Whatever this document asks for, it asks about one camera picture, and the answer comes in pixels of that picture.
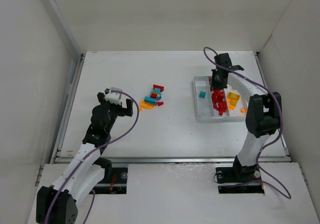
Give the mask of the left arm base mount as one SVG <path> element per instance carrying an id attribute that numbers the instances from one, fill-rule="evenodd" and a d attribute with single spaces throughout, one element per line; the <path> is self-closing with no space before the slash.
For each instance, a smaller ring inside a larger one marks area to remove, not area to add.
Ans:
<path id="1" fill-rule="evenodd" d="M 127 193 L 128 167 L 115 167 L 108 178 L 93 187 L 96 194 L 124 195 Z"/>

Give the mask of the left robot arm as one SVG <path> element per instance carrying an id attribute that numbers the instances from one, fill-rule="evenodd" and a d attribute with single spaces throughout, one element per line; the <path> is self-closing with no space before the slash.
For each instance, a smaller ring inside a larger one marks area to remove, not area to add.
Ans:
<path id="1" fill-rule="evenodd" d="M 38 224 L 74 224 L 79 207 L 94 187 L 109 175 L 112 164 L 102 158 L 106 147 L 123 137 L 111 139 L 118 117 L 133 115 L 136 100 L 120 89 L 98 93 L 99 105 L 91 113 L 90 125 L 82 144 L 64 172 L 48 187 L 39 188 L 36 196 L 35 221 Z"/>

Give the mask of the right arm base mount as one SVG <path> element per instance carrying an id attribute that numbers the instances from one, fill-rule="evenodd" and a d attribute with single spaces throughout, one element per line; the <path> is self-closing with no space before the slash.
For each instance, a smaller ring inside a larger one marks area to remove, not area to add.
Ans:
<path id="1" fill-rule="evenodd" d="M 237 174 L 233 167 L 216 167 L 214 180 L 219 194 L 264 194 L 259 171 Z"/>

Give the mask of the teal and red square brick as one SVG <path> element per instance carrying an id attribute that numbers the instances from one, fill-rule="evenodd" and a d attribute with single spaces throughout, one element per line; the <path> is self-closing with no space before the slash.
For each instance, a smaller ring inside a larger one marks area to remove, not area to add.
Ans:
<path id="1" fill-rule="evenodd" d="M 201 91 L 198 96 L 199 96 L 199 98 L 205 98 L 206 92 Z"/>

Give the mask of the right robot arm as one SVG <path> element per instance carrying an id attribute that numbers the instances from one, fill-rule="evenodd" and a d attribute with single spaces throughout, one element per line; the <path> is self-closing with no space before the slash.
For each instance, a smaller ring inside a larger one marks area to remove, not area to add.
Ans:
<path id="1" fill-rule="evenodd" d="M 216 68 L 212 70 L 211 88 L 223 90 L 228 86 L 236 89 L 248 103 L 245 125 L 247 136 L 241 151 L 236 155 L 233 167 L 249 171 L 257 166 L 257 158 L 269 136 L 281 128 L 281 96 L 241 74 L 240 65 L 232 65 L 228 53 L 216 54 Z"/>

